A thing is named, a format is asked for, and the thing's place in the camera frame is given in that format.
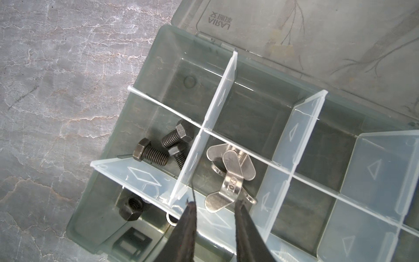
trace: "gray marble countertop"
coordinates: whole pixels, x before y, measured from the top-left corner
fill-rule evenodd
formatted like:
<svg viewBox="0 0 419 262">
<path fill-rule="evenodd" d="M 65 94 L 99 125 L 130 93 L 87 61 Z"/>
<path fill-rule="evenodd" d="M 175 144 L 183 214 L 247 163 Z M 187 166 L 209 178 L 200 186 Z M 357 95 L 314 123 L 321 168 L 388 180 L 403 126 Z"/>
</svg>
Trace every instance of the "gray marble countertop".
<svg viewBox="0 0 419 262">
<path fill-rule="evenodd" d="M 67 223 L 180 0 L 0 2 L 0 261 L 106 261 Z"/>
</svg>

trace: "bolt head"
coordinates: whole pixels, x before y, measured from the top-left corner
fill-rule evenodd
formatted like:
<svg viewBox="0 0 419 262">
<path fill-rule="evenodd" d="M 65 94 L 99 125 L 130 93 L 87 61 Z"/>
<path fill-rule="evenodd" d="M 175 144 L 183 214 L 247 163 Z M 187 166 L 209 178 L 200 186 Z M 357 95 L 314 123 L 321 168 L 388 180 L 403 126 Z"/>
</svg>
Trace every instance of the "bolt head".
<svg viewBox="0 0 419 262">
<path fill-rule="evenodd" d="M 189 143 L 195 137 L 194 126 L 188 121 L 181 119 L 176 125 L 176 130 L 179 134 L 179 137 Z"/>
<path fill-rule="evenodd" d="M 134 152 L 132 153 L 132 157 L 137 161 L 142 161 L 144 157 L 142 154 L 144 153 L 145 148 L 151 144 L 151 141 L 147 138 L 143 138 L 135 147 Z"/>
<path fill-rule="evenodd" d="M 126 221 L 137 220 L 143 212 L 143 205 L 140 199 L 130 197 L 119 210 L 120 216 Z"/>
<path fill-rule="evenodd" d="M 169 151 L 170 156 L 174 156 L 178 153 L 181 153 L 185 149 L 186 149 L 185 143 L 180 143 L 180 144 L 172 146 L 171 148 L 169 148 L 168 151 Z"/>
</svg>

